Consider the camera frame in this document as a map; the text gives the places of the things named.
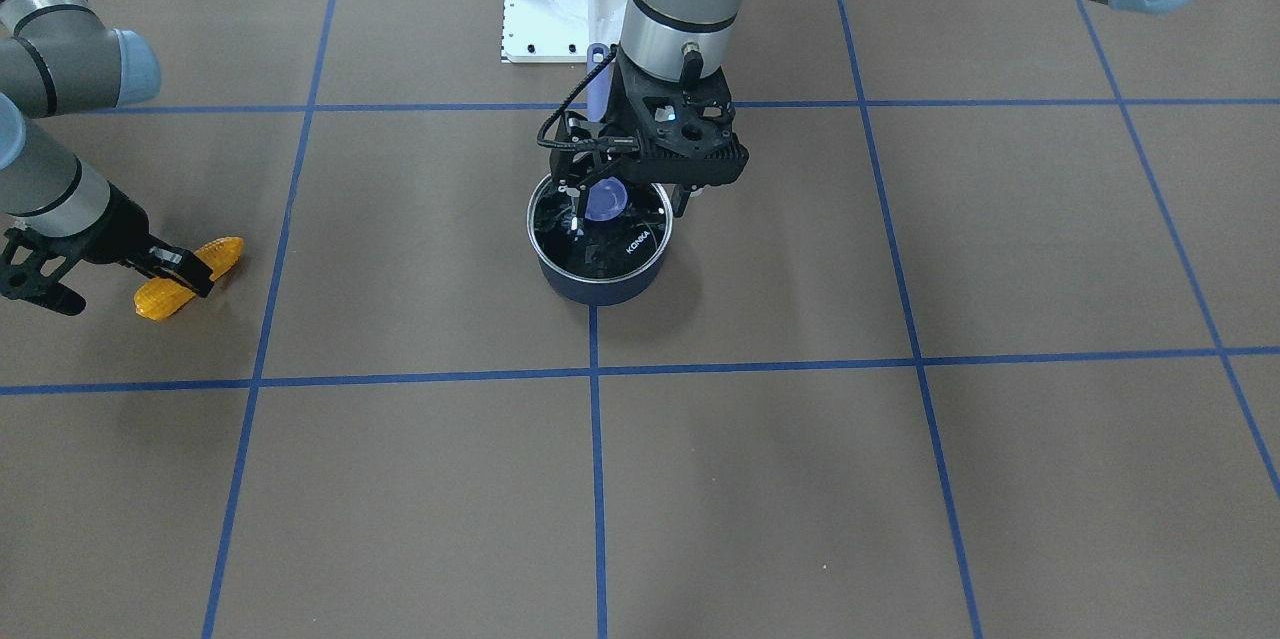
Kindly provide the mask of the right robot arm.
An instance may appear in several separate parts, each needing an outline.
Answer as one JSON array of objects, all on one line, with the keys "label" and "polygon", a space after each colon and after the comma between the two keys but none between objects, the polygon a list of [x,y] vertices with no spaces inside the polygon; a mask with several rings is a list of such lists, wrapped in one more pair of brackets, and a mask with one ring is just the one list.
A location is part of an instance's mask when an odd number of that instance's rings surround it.
[{"label": "right robot arm", "polygon": [[127,193],[58,143],[38,119],[154,99],[157,58],[133,29],[106,27],[88,0],[3,0],[3,296],[76,316],[64,284],[81,263],[119,264],[165,296],[206,297],[218,274],[155,237]]}]

